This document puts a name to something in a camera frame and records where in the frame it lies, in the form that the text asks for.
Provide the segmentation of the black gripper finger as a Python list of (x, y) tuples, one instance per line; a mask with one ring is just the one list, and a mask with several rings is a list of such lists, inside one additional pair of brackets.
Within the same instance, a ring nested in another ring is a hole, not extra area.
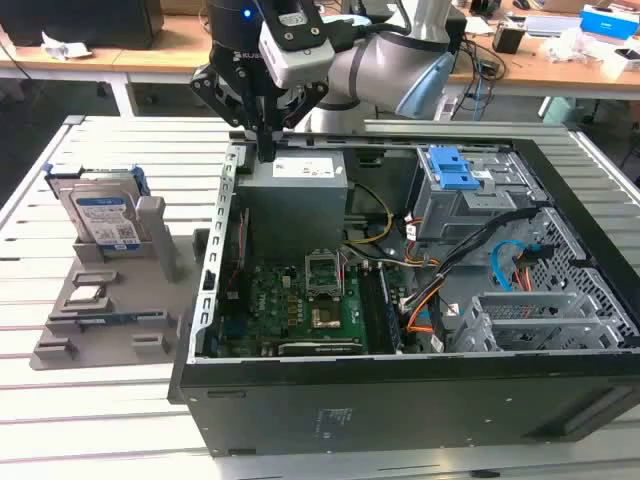
[(225, 84), (212, 67), (198, 70), (191, 82), (192, 91), (232, 127), (243, 127), (246, 137), (256, 144), (260, 161), (267, 160), (267, 131), (258, 97), (247, 71), (238, 67)]
[(328, 93), (327, 83), (309, 83), (296, 96), (279, 107), (277, 101), (267, 101), (267, 160), (275, 159), (276, 145), (284, 129), (293, 129), (320, 103)]

